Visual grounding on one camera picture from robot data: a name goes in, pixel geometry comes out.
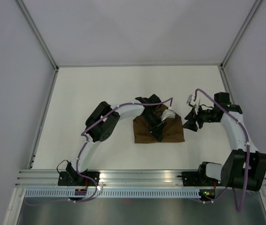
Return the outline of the brown cloth napkin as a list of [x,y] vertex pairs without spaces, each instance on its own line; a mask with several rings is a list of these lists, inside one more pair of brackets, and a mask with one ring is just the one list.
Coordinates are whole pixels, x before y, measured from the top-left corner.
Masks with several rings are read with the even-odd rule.
[[[168,109],[165,105],[163,105],[161,108],[159,108],[156,111],[156,114],[161,116],[164,110]],[[163,129],[162,134],[162,143],[179,143],[184,142],[184,133],[183,133],[183,127],[182,127],[182,119],[181,116],[176,114],[174,119],[166,119],[165,121],[166,125]],[[141,144],[149,144],[152,142],[142,142]]]

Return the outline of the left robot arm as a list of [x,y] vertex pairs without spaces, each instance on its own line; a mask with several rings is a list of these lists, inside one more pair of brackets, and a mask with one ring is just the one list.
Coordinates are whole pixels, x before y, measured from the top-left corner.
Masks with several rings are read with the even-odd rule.
[[89,172],[87,162],[90,160],[100,143],[106,141],[113,133],[120,120],[143,116],[148,124],[149,133],[158,141],[162,141],[163,128],[166,120],[157,116],[155,111],[163,104],[172,102],[172,98],[161,101],[155,94],[149,98],[137,97],[131,102],[110,105],[101,102],[85,122],[86,128],[81,133],[85,142],[72,161],[66,161],[65,171],[58,171],[58,186],[97,186],[99,172]]

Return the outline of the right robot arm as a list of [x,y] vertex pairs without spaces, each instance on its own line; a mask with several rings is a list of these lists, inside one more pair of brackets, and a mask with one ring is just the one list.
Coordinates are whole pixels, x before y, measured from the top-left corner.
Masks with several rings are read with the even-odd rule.
[[184,118],[183,128],[198,131],[204,123],[220,123],[228,137],[231,153],[224,164],[203,162],[197,172],[183,172],[186,186],[209,186],[219,181],[223,186],[259,191],[266,174],[266,154],[260,153],[251,141],[243,122],[239,105],[230,102],[227,92],[214,94],[214,105],[203,109],[194,95],[189,95],[187,104],[192,110]]

